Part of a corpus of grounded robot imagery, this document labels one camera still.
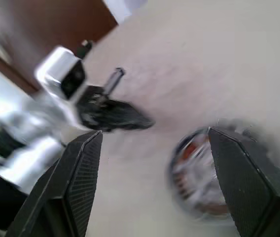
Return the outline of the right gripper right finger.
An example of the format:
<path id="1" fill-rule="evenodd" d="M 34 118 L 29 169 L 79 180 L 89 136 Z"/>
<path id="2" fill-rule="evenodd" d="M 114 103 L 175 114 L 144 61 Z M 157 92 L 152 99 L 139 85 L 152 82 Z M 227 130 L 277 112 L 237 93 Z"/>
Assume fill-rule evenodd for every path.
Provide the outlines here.
<path id="1" fill-rule="evenodd" d="M 257 140 L 221 127 L 209 130 L 216 175 L 242 237 L 280 237 L 280 168 Z"/>

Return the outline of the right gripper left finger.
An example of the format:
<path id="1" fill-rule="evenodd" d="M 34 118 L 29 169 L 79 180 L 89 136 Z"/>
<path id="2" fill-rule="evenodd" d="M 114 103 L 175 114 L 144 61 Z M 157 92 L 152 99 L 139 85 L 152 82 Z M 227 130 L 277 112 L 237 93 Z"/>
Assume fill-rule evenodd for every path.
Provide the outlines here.
<path id="1" fill-rule="evenodd" d="M 68 143 L 37 181 L 9 226 L 8 237 L 83 237 L 97 188 L 101 131 Z"/>

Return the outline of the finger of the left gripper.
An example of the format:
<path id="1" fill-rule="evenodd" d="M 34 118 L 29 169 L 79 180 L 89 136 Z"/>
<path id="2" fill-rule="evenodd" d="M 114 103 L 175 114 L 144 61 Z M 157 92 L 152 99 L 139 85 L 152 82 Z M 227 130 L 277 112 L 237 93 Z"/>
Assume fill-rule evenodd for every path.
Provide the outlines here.
<path id="1" fill-rule="evenodd" d="M 122 130 L 145 130 L 154 125 L 154 120 L 144 115 L 129 114 L 124 117 L 115 117 L 106 119 L 100 123 L 100 128 L 103 131 L 112 131 L 115 129 Z"/>
<path id="2" fill-rule="evenodd" d="M 128 102 L 109 99 L 105 105 L 106 123 L 155 123 L 150 116 Z"/>

